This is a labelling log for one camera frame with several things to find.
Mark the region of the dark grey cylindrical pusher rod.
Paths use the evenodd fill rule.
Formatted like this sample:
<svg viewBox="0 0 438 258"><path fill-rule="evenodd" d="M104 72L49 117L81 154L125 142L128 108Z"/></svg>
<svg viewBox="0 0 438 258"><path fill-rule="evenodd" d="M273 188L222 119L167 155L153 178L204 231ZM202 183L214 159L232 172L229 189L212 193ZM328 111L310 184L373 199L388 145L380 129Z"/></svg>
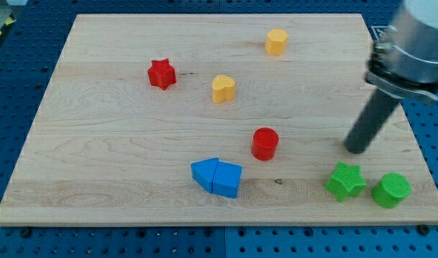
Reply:
<svg viewBox="0 0 438 258"><path fill-rule="evenodd" d="M363 153L399 103L400 100L375 90L343 142L346 149Z"/></svg>

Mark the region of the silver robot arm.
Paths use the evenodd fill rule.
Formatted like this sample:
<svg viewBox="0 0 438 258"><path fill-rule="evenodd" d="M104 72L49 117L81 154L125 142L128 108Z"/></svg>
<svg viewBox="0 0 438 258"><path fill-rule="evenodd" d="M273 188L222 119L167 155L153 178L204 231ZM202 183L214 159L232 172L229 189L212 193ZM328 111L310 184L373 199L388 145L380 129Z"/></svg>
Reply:
<svg viewBox="0 0 438 258"><path fill-rule="evenodd" d="M373 43L365 75L376 90L344 146L363 153L404 99L438 102L438 0L403 0L382 36Z"/></svg>

